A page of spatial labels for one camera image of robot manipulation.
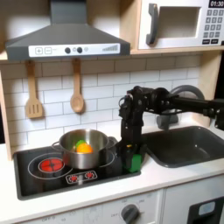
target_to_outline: black stovetop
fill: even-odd
[[[121,159],[115,154],[115,148],[108,150],[106,163],[101,163],[100,167],[89,171],[65,166],[62,154],[52,147],[17,152],[14,162],[17,197],[20,200],[125,179],[141,173],[130,173],[125,170]]]

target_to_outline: white microwave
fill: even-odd
[[[139,49],[224,45],[224,0],[142,0]]]

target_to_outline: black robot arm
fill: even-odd
[[[178,113],[194,112],[215,119],[215,127],[224,130],[224,101],[202,101],[170,94],[165,88],[134,87],[120,100],[122,118],[122,141],[118,153],[130,167],[134,154],[141,154],[144,112],[165,115],[167,109],[178,109]]]

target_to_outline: faucet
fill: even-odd
[[[205,96],[203,95],[203,93],[197,87],[190,86],[190,85],[175,87],[171,91],[171,95],[178,95],[183,92],[193,93],[198,97],[198,99],[205,100]],[[159,115],[159,116],[157,116],[157,126],[161,130],[168,130],[170,124],[174,124],[174,123],[178,123],[178,122],[179,122],[179,118],[177,115]]]

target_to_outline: microwave display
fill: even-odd
[[[210,0],[209,8],[224,8],[224,0]]]

